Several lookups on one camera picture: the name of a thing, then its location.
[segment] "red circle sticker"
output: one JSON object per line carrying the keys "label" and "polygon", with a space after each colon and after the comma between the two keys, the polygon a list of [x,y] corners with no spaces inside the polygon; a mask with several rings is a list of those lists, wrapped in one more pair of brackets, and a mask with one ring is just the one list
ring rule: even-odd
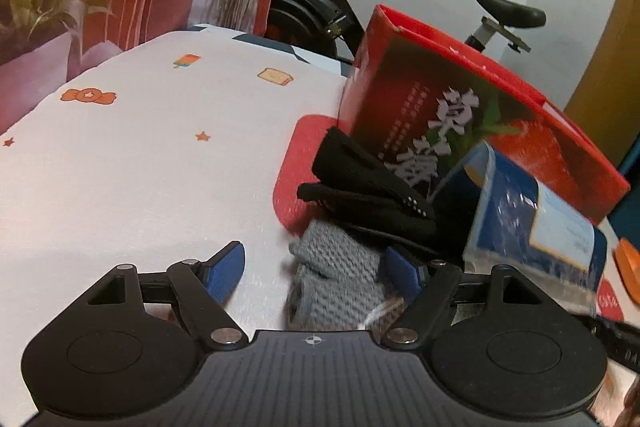
{"label": "red circle sticker", "polygon": [[606,279],[600,281],[600,287],[598,288],[598,308],[600,308],[600,315],[606,319],[612,321],[623,321],[625,319],[611,283]]}

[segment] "popsicle sticker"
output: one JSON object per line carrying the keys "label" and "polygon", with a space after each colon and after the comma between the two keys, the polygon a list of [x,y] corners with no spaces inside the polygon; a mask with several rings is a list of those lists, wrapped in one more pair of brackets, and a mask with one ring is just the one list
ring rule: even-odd
{"label": "popsicle sticker", "polygon": [[187,53],[186,55],[183,55],[182,57],[178,58],[178,60],[174,62],[174,70],[177,70],[178,68],[187,68],[191,66],[194,62],[197,62],[198,60],[200,60],[201,58],[202,57],[198,57],[198,55],[192,55],[190,53]]}

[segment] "white flower pot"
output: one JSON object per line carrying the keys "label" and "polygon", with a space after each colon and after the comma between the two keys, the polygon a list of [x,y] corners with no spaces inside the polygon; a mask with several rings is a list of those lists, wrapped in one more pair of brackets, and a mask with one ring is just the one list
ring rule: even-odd
{"label": "white flower pot", "polygon": [[66,82],[71,34],[0,66],[0,134]]}

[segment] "blue gripper pad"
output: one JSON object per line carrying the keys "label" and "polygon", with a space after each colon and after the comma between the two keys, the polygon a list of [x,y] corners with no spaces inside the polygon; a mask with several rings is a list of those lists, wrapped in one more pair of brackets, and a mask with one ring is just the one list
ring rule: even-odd
{"label": "blue gripper pad", "polygon": [[420,295],[422,281],[418,267],[402,255],[402,250],[399,245],[386,248],[386,273],[408,306]]}
{"label": "blue gripper pad", "polygon": [[242,243],[232,241],[202,265],[202,283],[213,300],[221,304],[242,279],[244,247]]}

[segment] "bread sticker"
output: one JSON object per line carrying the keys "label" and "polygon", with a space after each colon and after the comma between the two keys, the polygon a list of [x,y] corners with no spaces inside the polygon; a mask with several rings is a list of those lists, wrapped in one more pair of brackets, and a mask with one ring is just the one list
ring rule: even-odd
{"label": "bread sticker", "polygon": [[293,77],[289,73],[274,70],[273,68],[266,68],[258,75],[258,78],[273,82],[273,84],[278,84],[279,86],[286,86],[293,80]]}

